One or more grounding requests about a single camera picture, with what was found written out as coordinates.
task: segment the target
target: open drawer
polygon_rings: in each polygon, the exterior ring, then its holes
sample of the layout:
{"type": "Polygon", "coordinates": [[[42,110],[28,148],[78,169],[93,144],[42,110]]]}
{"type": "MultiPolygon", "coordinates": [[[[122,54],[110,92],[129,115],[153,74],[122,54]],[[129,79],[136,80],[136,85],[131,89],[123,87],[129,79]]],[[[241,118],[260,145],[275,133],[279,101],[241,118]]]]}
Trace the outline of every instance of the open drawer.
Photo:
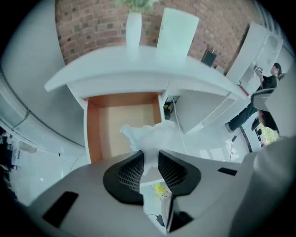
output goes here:
{"type": "Polygon", "coordinates": [[[108,94],[87,99],[84,136],[91,163],[132,151],[120,132],[123,125],[143,127],[161,122],[159,94],[108,94]]]}

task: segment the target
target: white vase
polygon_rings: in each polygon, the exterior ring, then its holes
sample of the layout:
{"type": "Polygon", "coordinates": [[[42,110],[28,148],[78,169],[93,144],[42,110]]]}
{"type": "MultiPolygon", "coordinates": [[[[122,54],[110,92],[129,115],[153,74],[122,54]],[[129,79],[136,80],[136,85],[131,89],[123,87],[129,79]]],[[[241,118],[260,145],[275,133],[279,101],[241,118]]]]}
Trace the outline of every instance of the white vase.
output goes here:
{"type": "Polygon", "coordinates": [[[126,22],[126,46],[135,48],[139,46],[142,31],[142,14],[138,12],[129,12],[126,22]]]}

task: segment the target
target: white plastic bag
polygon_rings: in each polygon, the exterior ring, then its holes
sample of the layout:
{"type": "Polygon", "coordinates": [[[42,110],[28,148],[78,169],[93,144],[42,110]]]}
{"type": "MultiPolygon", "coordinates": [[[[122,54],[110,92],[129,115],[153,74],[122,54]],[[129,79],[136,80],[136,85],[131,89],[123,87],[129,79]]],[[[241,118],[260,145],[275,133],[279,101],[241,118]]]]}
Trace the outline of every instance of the white plastic bag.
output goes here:
{"type": "Polygon", "coordinates": [[[143,175],[146,175],[151,167],[158,167],[158,152],[161,149],[167,149],[166,145],[174,130],[175,123],[169,120],[153,127],[146,125],[142,128],[133,128],[124,125],[120,129],[120,132],[129,139],[133,151],[142,150],[144,152],[143,175]]]}

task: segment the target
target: brick wall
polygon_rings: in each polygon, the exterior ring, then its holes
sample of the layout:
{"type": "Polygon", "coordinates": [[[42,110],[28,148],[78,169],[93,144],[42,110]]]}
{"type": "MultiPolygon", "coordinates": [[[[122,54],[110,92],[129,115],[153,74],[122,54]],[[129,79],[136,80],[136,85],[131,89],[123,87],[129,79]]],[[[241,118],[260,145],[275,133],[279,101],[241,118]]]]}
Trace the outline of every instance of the brick wall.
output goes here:
{"type": "MultiPolygon", "coordinates": [[[[209,44],[218,53],[216,64],[224,69],[235,59],[248,24],[261,24],[251,0],[160,0],[142,16],[140,44],[157,45],[165,7],[200,18],[188,55],[201,60],[209,44]]],[[[127,9],[112,0],[56,0],[56,30],[65,63],[94,49],[125,45],[127,16],[127,9]]]]}

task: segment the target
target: dark clothing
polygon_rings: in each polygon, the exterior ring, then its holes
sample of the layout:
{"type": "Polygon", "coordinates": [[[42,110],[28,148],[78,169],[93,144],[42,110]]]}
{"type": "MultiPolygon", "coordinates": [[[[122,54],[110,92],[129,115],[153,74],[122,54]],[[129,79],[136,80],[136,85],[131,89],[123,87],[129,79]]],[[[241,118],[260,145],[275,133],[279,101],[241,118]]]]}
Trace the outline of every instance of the dark clothing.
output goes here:
{"type": "MultiPolygon", "coordinates": [[[[257,91],[262,90],[262,89],[270,89],[270,88],[276,88],[278,85],[278,79],[276,76],[263,76],[263,82],[262,82],[262,87],[260,86],[257,91]]],[[[234,117],[229,123],[229,128],[234,131],[239,126],[243,125],[249,117],[255,112],[257,112],[258,109],[254,108],[252,104],[249,104],[242,112],[240,112],[236,117],[234,117]]]]}

